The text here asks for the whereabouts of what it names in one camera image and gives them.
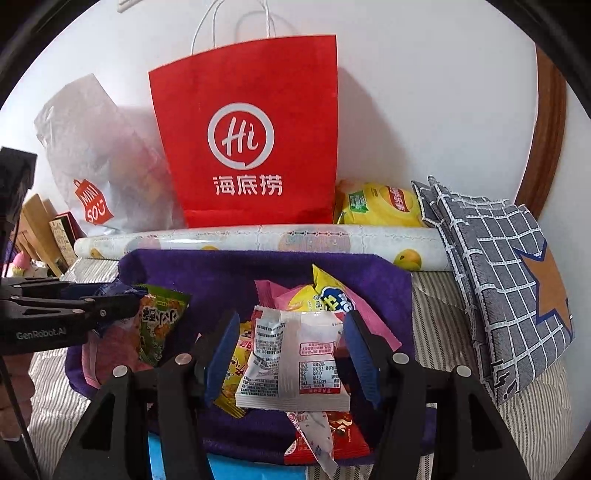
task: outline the bed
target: bed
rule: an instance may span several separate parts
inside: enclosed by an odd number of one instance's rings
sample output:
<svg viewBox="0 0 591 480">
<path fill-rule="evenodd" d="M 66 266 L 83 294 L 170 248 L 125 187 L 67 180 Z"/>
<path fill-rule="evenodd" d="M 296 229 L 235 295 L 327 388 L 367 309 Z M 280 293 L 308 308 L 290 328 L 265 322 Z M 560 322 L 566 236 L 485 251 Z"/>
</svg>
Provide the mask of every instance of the bed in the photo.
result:
<svg viewBox="0 0 591 480">
<path fill-rule="evenodd" d="M 117 261 L 80 259 L 64 276 L 77 282 L 110 281 Z M 467 319 L 450 272 L 413 272 L 413 331 L 417 360 L 429 368 L 476 368 Z M 64 374 L 66 350 L 35 354 L 30 374 L 37 387 L 30 432 L 41 468 L 50 475 L 88 400 L 75 393 Z M 571 453 L 571 404 L 564 362 L 558 359 L 520 395 L 499 407 L 533 480 L 553 479 Z M 433 455 L 422 457 L 418 479 L 427 480 Z M 371 466 L 342 467 L 337 480 L 364 479 Z M 309 479 L 326 480 L 319 467 Z"/>
</svg>

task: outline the paper bag handle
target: paper bag handle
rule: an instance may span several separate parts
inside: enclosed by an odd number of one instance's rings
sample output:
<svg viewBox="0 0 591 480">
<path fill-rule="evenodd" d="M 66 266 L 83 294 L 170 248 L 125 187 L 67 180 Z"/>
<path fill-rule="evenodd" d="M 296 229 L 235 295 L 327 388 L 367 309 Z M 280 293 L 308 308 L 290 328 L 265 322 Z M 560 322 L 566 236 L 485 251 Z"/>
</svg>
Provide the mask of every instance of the paper bag handle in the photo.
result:
<svg viewBox="0 0 591 480">
<path fill-rule="evenodd" d="M 212 21 L 212 43 L 213 43 L 213 48 L 216 48 L 216 17 L 217 17 L 217 11 L 219 10 L 219 8 L 222 6 L 222 4 L 225 1 L 226 0 L 213 0 L 212 4 L 209 5 L 208 9 L 205 11 L 205 14 L 203 15 L 203 18 L 201 19 L 201 21 L 199 22 L 199 25 L 197 26 L 197 30 L 195 30 L 195 35 L 193 36 L 193 40 L 191 41 L 191 55 L 194 54 L 195 41 L 197 40 L 197 35 L 199 34 L 199 31 L 201 30 L 201 27 L 205 23 L 205 19 L 207 18 L 207 16 L 209 15 L 209 12 L 212 10 L 213 7 L 215 7 L 215 10 L 213 11 L 213 21 Z M 258 0 L 258 2 L 259 2 L 259 4 L 261 4 L 262 9 L 265 11 L 265 22 L 266 22 L 266 27 L 267 27 L 267 38 L 271 38 L 271 23 L 273 22 L 273 19 L 271 18 L 271 15 L 269 14 L 268 0 Z"/>
</svg>

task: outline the metal screw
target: metal screw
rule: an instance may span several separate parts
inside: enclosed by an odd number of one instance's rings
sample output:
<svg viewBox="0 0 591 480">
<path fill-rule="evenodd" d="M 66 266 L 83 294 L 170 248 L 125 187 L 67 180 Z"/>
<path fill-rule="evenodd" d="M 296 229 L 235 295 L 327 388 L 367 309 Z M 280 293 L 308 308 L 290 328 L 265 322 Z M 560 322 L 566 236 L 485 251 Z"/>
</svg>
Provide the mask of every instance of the metal screw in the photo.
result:
<svg viewBox="0 0 591 480">
<path fill-rule="evenodd" d="M 458 365 L 456 372 L 458 375 L 460 375 L 460 377 L 468 378 L 470 375 L 472 375 L 472 370 L 470 370 L 470 368 L 466 365 Z"/>
<path fill-rule="evenodd" d="M 118 365 L 113 369 L 113 376 L 114 377 L 123 377 L 127 374 L 127 367 L 125 365 Z"/>
<path fill-rule="evenodd" d="M 395 354 L 393 354 L 392 360 L 394 360 L 394 362 L 397 364 L 405 365 L 408 363 L 410 358 L 408 358 L 408 355 L 406 353 L 396 352 Z"/>
<path fill-rule="evenodd" d="M 187 365 L 191 360 L 193 357 L 189 353 L 180 353 L 174 358 L 177 365 Z"/>
</svg>

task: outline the gray plaid cloth bag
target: gray plaid cloth bag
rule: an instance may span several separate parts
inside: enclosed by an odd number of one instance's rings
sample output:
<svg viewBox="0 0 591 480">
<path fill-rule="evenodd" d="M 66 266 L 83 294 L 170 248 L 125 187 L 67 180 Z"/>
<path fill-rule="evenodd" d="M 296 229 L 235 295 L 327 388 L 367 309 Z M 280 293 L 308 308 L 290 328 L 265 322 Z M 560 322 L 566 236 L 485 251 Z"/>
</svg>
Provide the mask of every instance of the gray plaid cloth bag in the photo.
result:
<svg viewBox="0 0 591 480">
<path fill-rule="evenodd" d="M 441 234 L 470 320 L 480 380 L 500 404 L 523 390 L 573 337 L 568 299 L 525 206 L 413 182 L 426 224 Z"/>
</svg>

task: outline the orange star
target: orange star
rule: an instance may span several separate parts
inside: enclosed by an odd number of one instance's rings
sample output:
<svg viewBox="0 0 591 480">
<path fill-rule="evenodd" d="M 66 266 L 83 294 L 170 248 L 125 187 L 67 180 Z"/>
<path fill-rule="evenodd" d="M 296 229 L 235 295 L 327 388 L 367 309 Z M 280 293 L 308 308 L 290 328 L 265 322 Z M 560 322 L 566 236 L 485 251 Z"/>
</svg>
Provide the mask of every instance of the orange star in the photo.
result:
<svg viewBox="0 0 591 480">
<path fill-rule="evenodd" d="M 548 247 L 548 242 L 544 240 L 542 253 L 539 257 L 517 249 L 514 250 L 535 280 L 535 301 L 537 304 L 535 324 L 537 325 L 546 321 L 552 315 L 556 315 L 564 324 L 572 339 L 573 327 L 569 300 L 554 256 Z"/>
</svg>

